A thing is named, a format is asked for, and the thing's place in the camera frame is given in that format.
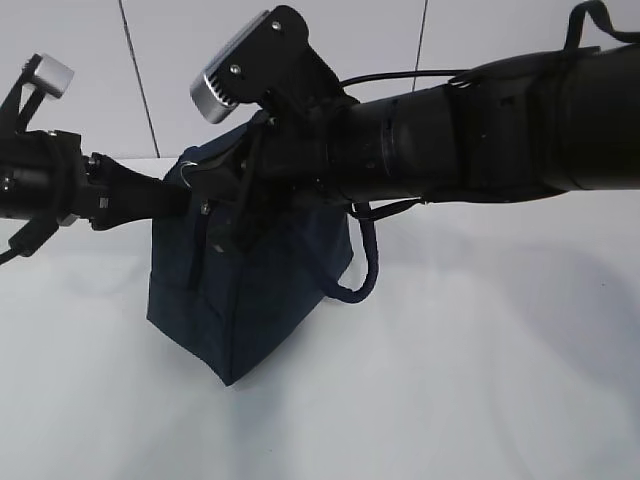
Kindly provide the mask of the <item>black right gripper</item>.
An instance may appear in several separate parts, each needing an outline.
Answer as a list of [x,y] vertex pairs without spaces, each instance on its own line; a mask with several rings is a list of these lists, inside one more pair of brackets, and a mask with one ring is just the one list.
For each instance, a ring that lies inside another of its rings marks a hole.
[[350,204],[329,154],[330,124],[350,106],[350,96],[311,97],[303,105],[267,94],[259,105],[265,119],[251,132],[258,139],[235,140],[216,152],[210,142],[198,148],[198,162],[184,162],[184,183],[213,200],[212,249],[222,255],[282,250],[299,213],[294,208]]

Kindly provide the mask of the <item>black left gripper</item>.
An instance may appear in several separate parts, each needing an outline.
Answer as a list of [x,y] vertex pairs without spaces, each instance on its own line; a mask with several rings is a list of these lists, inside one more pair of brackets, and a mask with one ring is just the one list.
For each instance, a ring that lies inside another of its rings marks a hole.
[[88,220],[95,231],[106,231],[107,220],[147,220],[180,216],[188,209],[190,191],[149,177],[112,158],[81,151],[78,134],[47,133],[54,164],[54,194],[50,210],[59,226]]

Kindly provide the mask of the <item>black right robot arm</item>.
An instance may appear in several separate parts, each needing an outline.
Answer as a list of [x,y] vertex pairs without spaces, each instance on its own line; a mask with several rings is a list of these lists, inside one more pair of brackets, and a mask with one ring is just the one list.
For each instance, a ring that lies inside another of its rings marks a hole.
[[184,171],[233,208],[248,246],[293,209],[378,220],[416,204],[509,204],[639,186],[639,49],[494,62],[452,82],[337,107],[314,130],[259,121]]

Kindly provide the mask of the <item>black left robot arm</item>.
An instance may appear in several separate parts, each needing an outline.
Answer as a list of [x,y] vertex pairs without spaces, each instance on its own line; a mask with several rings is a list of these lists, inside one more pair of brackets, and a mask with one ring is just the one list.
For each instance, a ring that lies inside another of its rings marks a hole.
[[34,87],[21,103],[18,80],[1,106],[1,216],[31,220],[47,213],[59,225],[85,219],[95,231],[147,219],[180,216],[191,193],[143,175],[111,157],[85,155],[81,137],[66,131],[28,131],[44,92]]

